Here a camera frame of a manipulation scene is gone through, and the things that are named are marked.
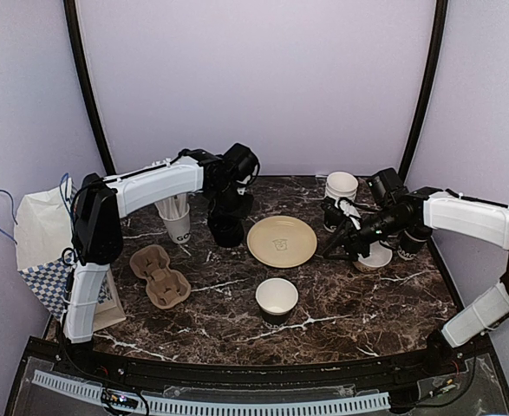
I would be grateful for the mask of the stack of black lids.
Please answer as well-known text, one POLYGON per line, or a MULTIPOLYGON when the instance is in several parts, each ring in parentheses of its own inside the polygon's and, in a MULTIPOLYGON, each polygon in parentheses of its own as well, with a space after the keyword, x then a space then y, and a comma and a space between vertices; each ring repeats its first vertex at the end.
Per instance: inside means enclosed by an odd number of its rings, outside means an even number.
POLYGON ((215 243, 220 247, 237 247, 244 239, 244 228, 238 218, 219 216, 209 218, 207 224, 215 243))

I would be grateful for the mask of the stack of paper cups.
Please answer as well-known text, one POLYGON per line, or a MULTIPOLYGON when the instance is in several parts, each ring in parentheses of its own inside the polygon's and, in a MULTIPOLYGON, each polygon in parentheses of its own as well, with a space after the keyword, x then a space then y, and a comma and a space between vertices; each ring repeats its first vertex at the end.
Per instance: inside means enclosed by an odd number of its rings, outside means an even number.
POLYGON ((325 185, 324 197, 336 199, 348 198, 354 202, 358 189, 358 180, 347 172, 332 172, 328 175, 325 185))

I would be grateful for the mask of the black paper coffee cup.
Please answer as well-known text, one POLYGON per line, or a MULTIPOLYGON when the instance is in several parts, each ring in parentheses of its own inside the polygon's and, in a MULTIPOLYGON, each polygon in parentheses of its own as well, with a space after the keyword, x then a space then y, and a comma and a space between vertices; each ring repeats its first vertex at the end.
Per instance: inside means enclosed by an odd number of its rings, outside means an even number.
POLYGON ((405 261, 413 260, 431 235, 429 228, 404 230, 396 250, 398 256, 405 261))

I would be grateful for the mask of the cardboard cup carrier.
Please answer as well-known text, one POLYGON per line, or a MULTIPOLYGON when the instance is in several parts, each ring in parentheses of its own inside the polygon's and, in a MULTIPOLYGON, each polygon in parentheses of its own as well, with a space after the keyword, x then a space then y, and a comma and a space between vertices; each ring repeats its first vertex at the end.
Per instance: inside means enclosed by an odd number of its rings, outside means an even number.
POLYGON ((159 309, 173 308, 191 294, 190 283, 180 271, 170 267, 170 257, 160 245, 137 250, 129 265, 139 279, 147 281, 148 298, 159 309))

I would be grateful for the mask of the blue checkered paper bag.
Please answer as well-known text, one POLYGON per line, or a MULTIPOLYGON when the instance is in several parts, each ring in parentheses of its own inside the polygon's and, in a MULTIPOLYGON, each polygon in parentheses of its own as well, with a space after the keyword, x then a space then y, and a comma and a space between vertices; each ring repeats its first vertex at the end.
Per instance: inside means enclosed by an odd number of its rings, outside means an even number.
POLYGON ((57 187, 26 194, 19 205, 0 189, 11 204, 13 230, 0 233, 16 248, 17 271, 41 304, 57 320, 69 305, 69 272, 76 265, 72 251, 69 208, 76 195, 66 173, 57 187))

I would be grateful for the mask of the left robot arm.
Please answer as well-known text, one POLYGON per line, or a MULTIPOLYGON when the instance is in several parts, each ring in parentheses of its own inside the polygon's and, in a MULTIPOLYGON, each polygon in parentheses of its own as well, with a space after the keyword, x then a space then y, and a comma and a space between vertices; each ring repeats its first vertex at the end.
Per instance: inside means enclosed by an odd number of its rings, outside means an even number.
POLYGON ((242 222, 253 205, 246 190, 259 169, 254 152, 236 143, 219 155, 183 149, 175 159, 138 171, 106 178, 89 174, 71 205, 77 266, 62 318, 65 337, 72 343, 92 339, 101 283, 123 249, 123 218, 162 199, 202 192, 209 202, 207 223, 214 241, 236 247, 244 239, 242 222))

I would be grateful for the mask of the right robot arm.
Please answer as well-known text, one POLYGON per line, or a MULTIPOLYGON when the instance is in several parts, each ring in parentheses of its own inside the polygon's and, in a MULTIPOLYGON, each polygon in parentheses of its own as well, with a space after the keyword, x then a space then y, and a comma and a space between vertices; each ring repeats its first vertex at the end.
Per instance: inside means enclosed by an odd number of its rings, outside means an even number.
POLYGON ((478 247, 489 245, 506 252, 506 266, 496 269, 499 280, 428 336, 419 368, 436 376, 451 364, 456 348, 509 318, 509 204, 430 186, 410 191, 394 168, 379 171, 366 183, 377 207, 359 216, 357 178, 346 172, 333 172, 326 178, 321 207, 332 235, 324 246, 324 258, 373 260, 379 250, 388 248, 388 237, 397 237, 397 254, 408 260, 433 231, 452 232, 458 239, 473 239, 478 247))

